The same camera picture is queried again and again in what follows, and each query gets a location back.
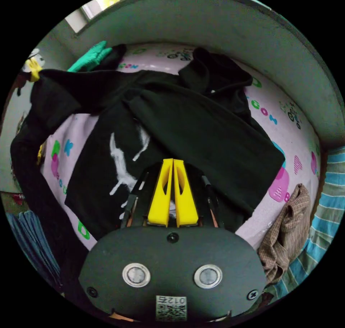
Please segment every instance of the brown plaid shirt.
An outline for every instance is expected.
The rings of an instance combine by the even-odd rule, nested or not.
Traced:
[[[310,208],[308,190],[298,184],[258,249],[267,285],[277,283],[300,253],[308,237]]]

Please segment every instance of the screw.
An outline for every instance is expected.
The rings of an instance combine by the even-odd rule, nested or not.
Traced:
[[[95,288],[93,287],[88,287],[86,290],[87,294],[93,298],[97,298],[98,297],[98,292]]]
[[[179,235],[176,232],[172,232],[172,233],[168,234],[166,240],[169,243],[176,243],[179,240]]]
[[[247,299],[248,300],[253,300],[255,299],[257,296],[259,295],[259,291],[258,290],[252,290],[248,293],[247,295]]]

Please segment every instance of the qr code sticker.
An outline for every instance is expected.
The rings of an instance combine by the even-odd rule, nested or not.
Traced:
[[[156,321],[187,321],[187,298],[156,296]]]

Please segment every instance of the white wall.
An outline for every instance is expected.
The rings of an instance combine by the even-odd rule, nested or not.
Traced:
[[[124,0],[74,35],[55,28],[73,54],[94,44],[169,42],[202,46],[249,65],[301,108],[326,148],[345,142],[345,105],[327,65],[305,37],[252,0]]]
[[[50,32],[37,45],[40,54],[45,60],[44,68],[54,68],[67,70],[75,61],[76,57],[56,38],[54,32]],[[21,90],[21,95],[17,96],[14,91],[8,104],[4,124],[0,136],[0,191],[17,193],[18,188],[14,185],[10,167],[10,146],[17,124],[24,111],[30,110],[30,93],[33,83],[27,82]]]

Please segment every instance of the striped blanket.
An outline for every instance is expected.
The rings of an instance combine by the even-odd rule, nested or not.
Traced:
[[[317,266],[337,233],[344,211],[345,147],[341,147],[328,152],[325,184],[301,253],[289,265],[282,279],[264,290],[274,296],[270,303],[294,290]],[[258,308],[262,297],[246,314]]]

